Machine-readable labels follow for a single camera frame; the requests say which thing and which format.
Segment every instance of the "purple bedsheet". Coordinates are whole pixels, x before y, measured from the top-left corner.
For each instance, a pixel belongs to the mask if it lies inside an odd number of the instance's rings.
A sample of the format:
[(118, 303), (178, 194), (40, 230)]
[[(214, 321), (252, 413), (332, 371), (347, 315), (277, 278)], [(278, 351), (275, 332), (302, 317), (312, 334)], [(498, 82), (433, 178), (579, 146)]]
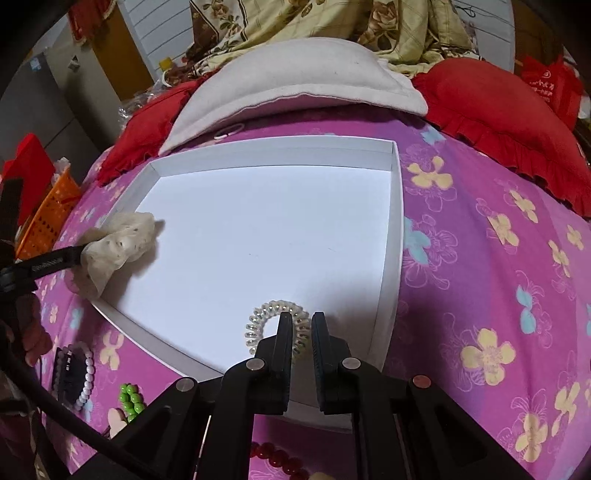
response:
[[(404, 184), (404, 253), (397, 321), (385, 372), (429, 375), (538, 480), (567, 479), (591, 445), (591, 231), (534, 184), (422, 120), (368, 106), (257, 119), (224, 141), (354, 135), (397, 143)], [(191, 148), (211, 144), (211, 136)], [(141, 167), (108, 187), (85, 181), (56, 248), (100, 225)], [(43, 324), (58, 346), (86, 341), (95, 389), (82, 417), (99, 431), (122, 382), (150, 402), (177, 375), (126, 340), (63, 274), (43, 279)], [(43, 358), (48, 387), (53, 353)], [(75, 469), (92, 450), (53, 423)], [(299, 457), (309, 473), (355, 478), (352, 438), (257, 417), (254, 440)], [(251, 461), (251, 480), (284, 479)]]

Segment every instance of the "sticker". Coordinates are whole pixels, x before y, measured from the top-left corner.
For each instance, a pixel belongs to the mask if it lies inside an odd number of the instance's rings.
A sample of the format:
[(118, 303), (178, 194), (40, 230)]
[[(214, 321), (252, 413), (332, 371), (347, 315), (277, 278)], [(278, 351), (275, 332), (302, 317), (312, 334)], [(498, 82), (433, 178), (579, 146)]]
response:
[(41, 63), (39, 63), (39, 59), (37, 57), (32, 59), (29, 64), (31, 65), (32, 71), (35, 72), (36, 70), (41, 70)]

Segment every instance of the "red ruffled cushion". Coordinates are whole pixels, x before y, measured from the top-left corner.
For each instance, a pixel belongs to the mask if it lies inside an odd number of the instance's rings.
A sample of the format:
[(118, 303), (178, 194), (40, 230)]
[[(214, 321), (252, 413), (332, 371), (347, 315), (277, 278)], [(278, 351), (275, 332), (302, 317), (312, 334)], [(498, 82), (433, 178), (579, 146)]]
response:
[(96, 176), (99, 185), (104, 187), (137, 165), (157, 157), (191, 95), (216, 71), (181, 83), (135, 112), (100, 167)]
[(591, 217), (591, 170), (574, 135), (518, 76), (485, 61), (448, 59), (413, 85), (429, 122)]

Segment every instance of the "white box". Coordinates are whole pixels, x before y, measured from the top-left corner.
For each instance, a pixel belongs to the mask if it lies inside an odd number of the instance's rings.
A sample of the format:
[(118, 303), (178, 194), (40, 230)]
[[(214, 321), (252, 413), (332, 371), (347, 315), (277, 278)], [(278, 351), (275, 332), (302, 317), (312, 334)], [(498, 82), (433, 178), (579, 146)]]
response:
[[(352, 355), (383, 367), (402, 257), (395, 143), (278, 137), (177, 153), (150, 162), (109, 215), (136, 210), (160, 222), (157, 247), (93, 304), (160, 362), (218, 377), (250, 357), (253, 309), (287, 300), (325, 312)], [(311, 348), (294, 364), (290, 399), (289, 418), (350, 428), (317, 410)]]

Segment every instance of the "orange basket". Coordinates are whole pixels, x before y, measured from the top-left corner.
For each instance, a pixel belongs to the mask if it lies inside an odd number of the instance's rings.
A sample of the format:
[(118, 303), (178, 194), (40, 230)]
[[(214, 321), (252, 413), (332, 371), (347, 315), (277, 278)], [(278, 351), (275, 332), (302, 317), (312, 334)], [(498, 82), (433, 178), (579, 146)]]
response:
[(49, 191), (17, 247), (17, 258), (27, 260), (50, 252), (82, 193), (68, 168)]

